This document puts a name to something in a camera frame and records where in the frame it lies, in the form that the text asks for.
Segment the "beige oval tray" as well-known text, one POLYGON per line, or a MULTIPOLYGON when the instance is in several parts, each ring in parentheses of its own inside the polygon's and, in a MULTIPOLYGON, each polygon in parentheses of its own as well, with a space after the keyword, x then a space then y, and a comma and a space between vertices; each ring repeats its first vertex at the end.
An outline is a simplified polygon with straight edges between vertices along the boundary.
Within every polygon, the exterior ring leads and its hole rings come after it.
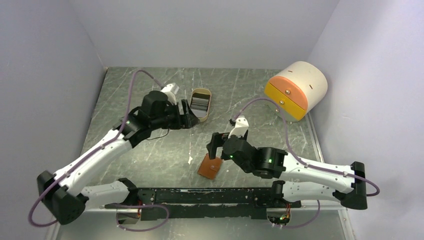
POLYGON ((209 117, 212 93, 206 88, 195 88, 190 98, 190 108, 199 121, 205 122, 209 117))

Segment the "brown leather card holder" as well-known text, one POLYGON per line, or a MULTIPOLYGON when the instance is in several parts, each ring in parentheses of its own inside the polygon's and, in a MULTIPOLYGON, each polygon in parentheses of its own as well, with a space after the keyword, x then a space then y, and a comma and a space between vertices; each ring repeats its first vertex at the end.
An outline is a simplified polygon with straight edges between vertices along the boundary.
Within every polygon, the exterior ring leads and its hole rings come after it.
POLYGON ((221 158, 216 157, 212 159, 206 153, 197 170, 197 174, 209 180, 214 180, 221 169, 222 163, 223 160, 221 158))

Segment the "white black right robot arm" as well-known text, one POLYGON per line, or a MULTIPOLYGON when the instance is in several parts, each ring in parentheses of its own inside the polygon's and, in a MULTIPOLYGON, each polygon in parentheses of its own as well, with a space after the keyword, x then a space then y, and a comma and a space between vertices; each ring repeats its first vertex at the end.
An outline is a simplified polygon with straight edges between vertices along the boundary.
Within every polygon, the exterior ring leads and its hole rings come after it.
POLYGON ((254 147, 246 137, 229 133, 212 134, 206 145, 210 159, 231 160, 243 172, 262 179, 274 179, 270 202, 275 207, 303 200, 325 200, 340 203, 353 210, 366 210, 367 190, 365 165, 333 165, 305 159, 299 162, 292 153, 275 147, 254 147))

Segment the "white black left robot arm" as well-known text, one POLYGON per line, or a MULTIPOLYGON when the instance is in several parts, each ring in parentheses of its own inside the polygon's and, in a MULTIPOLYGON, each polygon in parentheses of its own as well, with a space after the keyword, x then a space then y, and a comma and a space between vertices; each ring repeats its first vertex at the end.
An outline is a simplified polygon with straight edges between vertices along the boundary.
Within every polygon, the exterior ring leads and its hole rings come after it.
POLYGON ((89 151, 55 173, 42 172, 37 177, 39 201, 61 225, 104 205, 132 208, 139 194, 127 178, 92 187, 88 183, 112 161, 149 139, 153 131, 190 129, 199 122, 187 100, 177 103, 172 92, 150 91, 89 151))

